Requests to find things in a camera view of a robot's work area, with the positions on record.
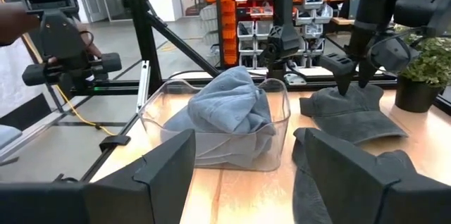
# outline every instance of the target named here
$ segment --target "black plant pot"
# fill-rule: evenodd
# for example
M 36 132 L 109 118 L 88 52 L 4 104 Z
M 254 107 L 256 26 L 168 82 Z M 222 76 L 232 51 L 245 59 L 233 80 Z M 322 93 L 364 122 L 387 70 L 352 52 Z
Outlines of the black plant pot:
M 414 82 L 406 77 L 399 76 L 395 105 L 405 111 L 427 112 L 442 90 L 442 87 L 431 87 L 425 82 Z

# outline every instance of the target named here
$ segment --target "green plant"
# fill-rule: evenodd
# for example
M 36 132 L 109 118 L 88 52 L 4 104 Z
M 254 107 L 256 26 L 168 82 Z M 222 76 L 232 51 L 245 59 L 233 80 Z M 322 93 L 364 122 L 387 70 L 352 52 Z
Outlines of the green plant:
M 397 32 L 406 27 L 397 26 Z M 411 44 L 420 38 L 416 34 L 407 35 L 404 41 Z M 451 39 L 428 38 L 421 41 L 415 49 L 420 56 L 411 62 L 401 73 L 415 82 L 425 82 L 432 87 L 445 87 L 451 83 Z

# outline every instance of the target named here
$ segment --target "cap brim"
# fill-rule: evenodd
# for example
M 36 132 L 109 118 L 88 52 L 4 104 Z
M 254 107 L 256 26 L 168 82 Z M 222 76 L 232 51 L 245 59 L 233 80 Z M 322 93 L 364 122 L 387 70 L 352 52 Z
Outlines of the cap brim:
M 313 117 L 324 132 L 353 144 L 387 136 L 409 135 L 380 111 L 359 111 Z

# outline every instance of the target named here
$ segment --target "yellow cable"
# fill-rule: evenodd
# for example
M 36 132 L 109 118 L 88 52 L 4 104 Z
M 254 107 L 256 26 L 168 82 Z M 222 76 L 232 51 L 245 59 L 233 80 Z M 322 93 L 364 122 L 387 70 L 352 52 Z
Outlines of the yellow cable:
M 35 57 L 37 58 L 37 60 L 41 63 L 42 62 L 42 58 L 39 55 L 39 53 L 36 50 L 36 47 L 34 46 L 34 44 L 31 42 L 31 40 L 29 40 L 29 36 L 28 34 L 23 35 L 23 38 L 25 40 L 25 42 L 28 44 L 29 48 L 32 50 L 33 54 L 35 55 Z M 93 122 L 89 122 L 88 120 L 84 119 L 76 110 L 75 107 L 71 104 L 71 102 L 69 101 L 68 97 L 63 93 L 63 91 L 61 90 L 61 88 L 56 85 L 57 90 L 59 91 L 59 93 L 61 94 L 61 96 L 64 98 L 64 101 L 66 101 L 70 108 L 72 109 L 73 113 L 85 124 L 87 125 L 91 125 L 91 126 L 95 126 L 97 127 L 97 125 Z M 106 129 L 104 126 L 99 126 L 100 129 L 102 129 L 106 134 L 110 135 L 110 136 L 116 136 L 116 134 L 110 132 L 108 129 Z
M 73 113 L 85 124 L 87 125 L 91 125 L 91 126 L 97 126 L 95 123 L 93 122 L 89 122 L 88 120 L 84 119 L 76 110 L 75 107 L 71 104 L 71 102 L 69 101 L 69 99 L 67 98 L 67 96 L 63 93 L 63 91 L 61 90 L 61 88 L 59 88 L 58 85 L 56 85 L 57 90 L 59 91 L 59 93 L 61 94 L 61 96 L 64 98 L 64 100 L 69 104 L 70 108 L 72 109 Z M 102 129 L 106 134 L 110 135 L 110 136 L 116 136 L 116 134 L 110 132 L 108 129 L 106 129 L 104 126 L 99 126 L 100 129 Z

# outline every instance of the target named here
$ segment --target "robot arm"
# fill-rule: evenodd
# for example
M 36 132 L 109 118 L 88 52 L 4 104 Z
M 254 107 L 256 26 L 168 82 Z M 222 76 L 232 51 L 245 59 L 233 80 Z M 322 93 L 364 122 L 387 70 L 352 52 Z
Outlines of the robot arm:
M 432 38 L 446 33 L 450 17 L 451 0 L 360 0 L 350 43 L 345 47 L 345 63 L 329 63 L 331 55 L 339 57 L 331 54 L 321 57 L 320 65 L 333 72 L 338 90 L 344 95 L 357 65 L 359 86 L 365 87 L 379 67 L 400 72 L 419 56 L 414 47 L 402 41 L 401 37 L 409 32 L 397 34 L 390 30 L 392 18 L 394 23 L 411 27 L 410 32 Z
M 273 1 L 273 27 L 269 32 L 268 45 L 261 53 L 260 59 L 266 62 L 267 77 L 282 80 L 285 74 L 286 58 L 297 52 L 300 43 L 292 23 L 293 0 Z
M 121 69 L 118 54 L 104 54 L 101 60 L 89 61 L 86 44 L 81 36 L 75 16 L 78 13 L 76 0 L 21 0 L 26 13 L 37 15 L 40 24 L 40 39 L 45 57 L 55 57 L 58 65 L 48 63 L 30 65 L 23 73 L 26 85 L 45 82 L 56 84 L 62 74 L 69 74 L 75 88 L 89 87 L 86 77 L 98 70 L 103 73 Z

